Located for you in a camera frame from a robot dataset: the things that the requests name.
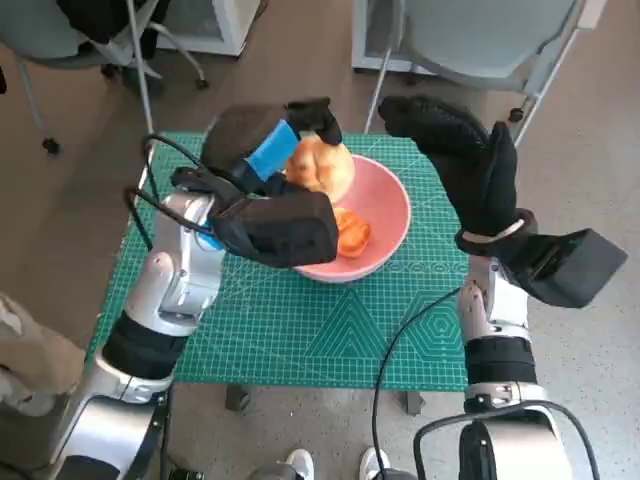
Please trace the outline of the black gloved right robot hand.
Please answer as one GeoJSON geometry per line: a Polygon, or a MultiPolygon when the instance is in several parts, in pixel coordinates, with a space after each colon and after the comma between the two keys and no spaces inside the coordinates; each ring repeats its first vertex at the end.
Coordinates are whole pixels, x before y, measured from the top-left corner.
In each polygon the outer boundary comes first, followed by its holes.
{"type": "Polygon", "coordinates": [[[425,95],[387,96],[378,112],[389,135],[411,139],[431,161],[464,231],[495,237],[518,220],[506,123],[488,131],[468,110],[425,95]]]}

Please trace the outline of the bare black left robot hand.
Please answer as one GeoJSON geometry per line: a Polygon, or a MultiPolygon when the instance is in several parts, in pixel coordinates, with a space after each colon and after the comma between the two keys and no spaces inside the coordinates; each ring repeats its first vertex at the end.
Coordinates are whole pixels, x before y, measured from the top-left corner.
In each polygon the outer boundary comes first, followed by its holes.
{"type": "Polygon", "coordinates": [[[213,119],[200,162],[240,191],[257,193],[285,168],[305,132],[328,145],[342,143],[329,98],[233,105],[213,119]]]}

